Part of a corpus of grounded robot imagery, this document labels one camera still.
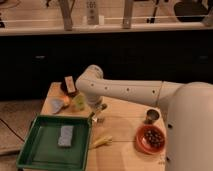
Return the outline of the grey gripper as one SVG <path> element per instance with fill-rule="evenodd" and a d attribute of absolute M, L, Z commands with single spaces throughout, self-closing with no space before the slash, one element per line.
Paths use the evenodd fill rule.
<path fill-rule="evenodd" d="M 99 117 L 99 114 L 107 108 L 105 103 L 99 105 L 97 108 L 92 110 L 92 113 L 89 115 L 89 119 L 94 122 L 103 122 L 104 118 Z"/>

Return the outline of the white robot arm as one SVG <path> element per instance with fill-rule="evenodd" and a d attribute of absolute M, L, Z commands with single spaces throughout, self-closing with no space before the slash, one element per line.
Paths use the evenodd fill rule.
<path fill-rule="evenodd" d="M 76 87 L 91 107 L 106 96 L 159 108 L 166 115 L 165 171 L 213 171 L 213 84 L 107 80 L 90 65 Z"/>

